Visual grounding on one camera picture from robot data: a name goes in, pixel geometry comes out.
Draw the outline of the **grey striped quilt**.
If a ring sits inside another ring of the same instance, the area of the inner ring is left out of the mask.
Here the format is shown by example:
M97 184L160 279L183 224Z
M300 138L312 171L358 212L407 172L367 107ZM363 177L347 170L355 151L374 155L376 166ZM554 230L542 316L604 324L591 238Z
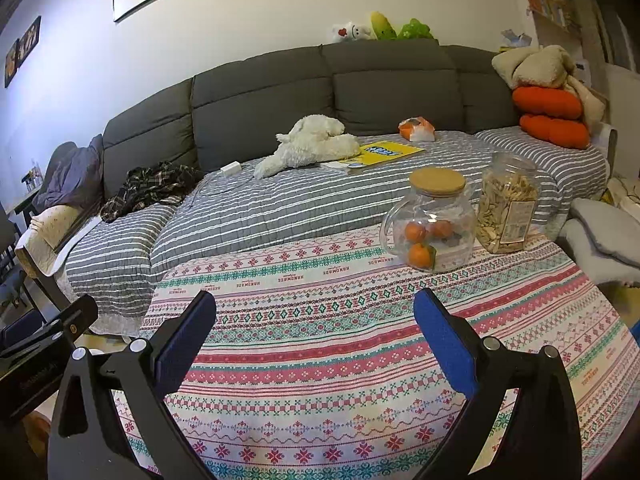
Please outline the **grey striped quilt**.
M185 198L168 198L95 226L55 275L68 300L93 296L98 334L134 336L164 275L181 263L336 234L382 221L409 191L412 170L447 167L463 174L472 200L482 173L500 151L530 159L540 196L535 226L555 237L577 197L593 198L610 165L598 148L560 148L518 127L475 136L441 131L418 154L344 174L324 167L285 170L257 180L254 162L225 178L213 172Z

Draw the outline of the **patterned tablecloth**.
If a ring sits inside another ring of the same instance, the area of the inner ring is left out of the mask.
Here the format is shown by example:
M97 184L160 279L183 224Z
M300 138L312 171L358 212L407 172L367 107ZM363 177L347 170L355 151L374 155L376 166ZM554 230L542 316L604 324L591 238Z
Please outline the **patterned tablecloth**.
M156 286L142 337L202 290L215 325L165 400L221 479L408 479L459 414L413 316L434 290L453 314L512 350L560 352L593 471L639 404L639 347L612 304L557 244L475 246L463 268L427 274L380 245L378 229L195 259Z

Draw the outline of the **beige blanket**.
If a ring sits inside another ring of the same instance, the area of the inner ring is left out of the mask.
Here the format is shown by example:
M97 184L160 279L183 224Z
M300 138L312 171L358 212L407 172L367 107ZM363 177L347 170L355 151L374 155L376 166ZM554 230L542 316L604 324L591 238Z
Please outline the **beige blanket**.
M506 50L492 58L491 66L512 91L535 87L568 92L582 104L582 122L588 130L604 117L605 102L574 75L576 63L557 44Z

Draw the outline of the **yellow green plush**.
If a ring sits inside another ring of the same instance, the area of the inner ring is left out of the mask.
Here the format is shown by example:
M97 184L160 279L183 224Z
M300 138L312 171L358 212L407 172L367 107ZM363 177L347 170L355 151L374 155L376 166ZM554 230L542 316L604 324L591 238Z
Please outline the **yellow green plush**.
M396 40L397 32L386 16L378 11L370 15L371 28L377 40Z

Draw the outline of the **purple jacket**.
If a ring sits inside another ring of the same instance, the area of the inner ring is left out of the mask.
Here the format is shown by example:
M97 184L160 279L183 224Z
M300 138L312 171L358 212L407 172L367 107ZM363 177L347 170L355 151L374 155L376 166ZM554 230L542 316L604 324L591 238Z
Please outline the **purple jacket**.
M32 202L38 214L58 205L86 210L103 198L103 136L85 148L60 145L50 160L42 188Z

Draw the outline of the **orange white snack bag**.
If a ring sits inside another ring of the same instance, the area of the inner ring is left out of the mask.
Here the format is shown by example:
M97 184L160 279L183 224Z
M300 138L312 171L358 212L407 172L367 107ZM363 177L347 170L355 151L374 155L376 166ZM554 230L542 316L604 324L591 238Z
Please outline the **orange white snack bag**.
M407 141L434 142L436 140L435 127L423 117L411 117L398 125L399 134Z

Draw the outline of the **white charger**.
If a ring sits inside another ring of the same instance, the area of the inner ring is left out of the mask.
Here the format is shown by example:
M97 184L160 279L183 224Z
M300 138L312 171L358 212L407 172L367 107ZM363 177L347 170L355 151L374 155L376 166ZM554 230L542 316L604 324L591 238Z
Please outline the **white charger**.
M235 174L239 174L242 171L242 165L236 160L235 162L230 162L230 164L226 166L222 166L219 169L219 172L225 177L231 177Z

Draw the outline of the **yellow book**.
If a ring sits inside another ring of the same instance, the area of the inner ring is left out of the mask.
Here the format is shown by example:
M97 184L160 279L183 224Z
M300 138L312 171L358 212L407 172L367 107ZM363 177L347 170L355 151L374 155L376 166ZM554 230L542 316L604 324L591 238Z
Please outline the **yellow book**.
M398 142L384 141L361 145L357 156L334 160L334 162L322 162L322 168L337 170L345 174L366 169L386 162L413 156L423 152L423 148Z

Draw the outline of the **upper orange cushion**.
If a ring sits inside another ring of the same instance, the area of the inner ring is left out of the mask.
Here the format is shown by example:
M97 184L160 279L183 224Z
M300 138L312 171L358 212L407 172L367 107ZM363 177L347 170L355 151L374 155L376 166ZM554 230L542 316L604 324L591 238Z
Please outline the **upper orange cushion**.
M512 92L516 108L525 114L577 120L582 117L582 102L562 89L536 86L518 87Z

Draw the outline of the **cream pillow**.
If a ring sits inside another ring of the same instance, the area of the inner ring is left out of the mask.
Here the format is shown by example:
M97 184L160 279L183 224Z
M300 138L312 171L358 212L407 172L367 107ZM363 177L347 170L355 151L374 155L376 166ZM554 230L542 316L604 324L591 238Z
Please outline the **cream pillow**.
M39 275L50 278L58 272L64 261L65 237L80 214L80 208L56 205L32 217L15 247L17 259L29 278L36 280Z

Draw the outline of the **grey sofa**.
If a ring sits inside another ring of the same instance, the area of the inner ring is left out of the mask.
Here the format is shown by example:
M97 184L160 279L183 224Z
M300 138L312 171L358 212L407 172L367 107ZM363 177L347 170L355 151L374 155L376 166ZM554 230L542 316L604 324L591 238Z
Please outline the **grey sofa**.
M518 123L491 52L431 39L361 40L274 51L173 84L113 117L103 133L103 189L158 162L217 170L271 154L300 118L335 117L355 136L394 133L422 116L438 130Z

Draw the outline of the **grey floor cushion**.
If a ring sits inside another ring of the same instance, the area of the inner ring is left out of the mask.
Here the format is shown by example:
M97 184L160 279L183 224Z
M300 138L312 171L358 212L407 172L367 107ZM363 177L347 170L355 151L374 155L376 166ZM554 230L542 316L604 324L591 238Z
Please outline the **grey floor cushion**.
M639 286L639 222L625 211L576 198L556 242L594 284Z

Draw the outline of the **tangerine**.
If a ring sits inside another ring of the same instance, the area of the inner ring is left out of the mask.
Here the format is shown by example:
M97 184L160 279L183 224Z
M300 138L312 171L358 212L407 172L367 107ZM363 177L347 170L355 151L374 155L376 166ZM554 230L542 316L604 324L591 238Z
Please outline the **tangerine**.
M408 250L408 263L417 269L431 270L435 264L436 250L429 244L412 244Z
M412 244L421 243L426 239L427 229L418 222L408 222L405 226L405 238Z
M454 234L454 225L448 220L437 220L430 225L431 237L444 240Z

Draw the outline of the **white plush toy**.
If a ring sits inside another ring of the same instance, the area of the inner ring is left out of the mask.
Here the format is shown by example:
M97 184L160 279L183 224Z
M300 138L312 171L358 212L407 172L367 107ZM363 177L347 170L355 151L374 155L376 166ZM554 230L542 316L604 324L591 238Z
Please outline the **white plush toy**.
M309 115L300 118L288 133L278 133L276 151L254 170L255 179L272 177L280 171L335 162L357 156L360 144L356 136L345 132L336 118Z

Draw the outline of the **orange cushion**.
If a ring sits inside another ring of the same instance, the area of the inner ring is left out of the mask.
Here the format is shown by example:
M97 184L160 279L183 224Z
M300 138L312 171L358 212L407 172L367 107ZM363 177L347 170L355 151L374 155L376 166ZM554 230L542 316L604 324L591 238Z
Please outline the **orange cushion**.
M577 120L582 117L582 102L562 89L536 86L518 87L512 92L516 108L525 114Z
M590 144L587 127L574 120L525 114L520 118L520 127L533 138L561 148L584 150Z

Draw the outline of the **plastic jar of seeds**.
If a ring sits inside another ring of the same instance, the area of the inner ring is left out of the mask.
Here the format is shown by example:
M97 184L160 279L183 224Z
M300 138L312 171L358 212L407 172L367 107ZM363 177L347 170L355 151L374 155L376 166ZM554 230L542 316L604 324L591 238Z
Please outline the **plastic jar of seeds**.
M522 250L538 197L533 162L506 152L493 154L480 188L476 220L480 244L491 254Z

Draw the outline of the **lower orange cushion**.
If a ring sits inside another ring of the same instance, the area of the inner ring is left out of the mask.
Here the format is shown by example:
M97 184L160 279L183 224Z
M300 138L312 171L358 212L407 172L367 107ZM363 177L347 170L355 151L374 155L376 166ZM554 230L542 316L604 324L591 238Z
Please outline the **lower orange cushion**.
M520 118L520 127L533 138L561 148L584 150L590 144L587 127L574 120L525 114Z

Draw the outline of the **glass jar with cork lid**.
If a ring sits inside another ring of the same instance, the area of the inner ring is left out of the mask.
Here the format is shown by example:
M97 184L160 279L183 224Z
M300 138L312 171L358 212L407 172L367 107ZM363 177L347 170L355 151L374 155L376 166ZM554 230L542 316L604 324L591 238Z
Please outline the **glass jar with cork lid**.
M471 258L475 242L475 212L466 194L466 180L456 170L424 167L409 176L409 193L385 215L380 226L380 244L389 254L408 263L412 243L405 238L408 222L418 222L427 229L426 239L436 250L431 270L413 269L428 273L445 273L465 266ZM444 240L431 237L430 225L448 220L454 234Z

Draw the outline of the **green frog plush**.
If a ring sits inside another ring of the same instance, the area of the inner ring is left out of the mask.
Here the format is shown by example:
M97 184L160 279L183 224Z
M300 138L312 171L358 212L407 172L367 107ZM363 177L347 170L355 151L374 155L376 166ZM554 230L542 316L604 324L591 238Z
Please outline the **green frog plush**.
M397 34L398 40L411 40L411 39L429 39L436 40L431 27L427 24L420 22L417 18L412 18L407 24L401 27L400 32Z

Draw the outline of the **dark plaid shirt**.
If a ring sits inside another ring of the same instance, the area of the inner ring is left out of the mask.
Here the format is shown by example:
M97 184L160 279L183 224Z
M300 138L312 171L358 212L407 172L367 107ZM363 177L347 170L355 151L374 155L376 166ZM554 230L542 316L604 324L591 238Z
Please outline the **dark plaid shirt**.
M103 222L112 223L154 204L172 205L183 200L203 179L198 168L174 162L130 170L118 192L100 209Z

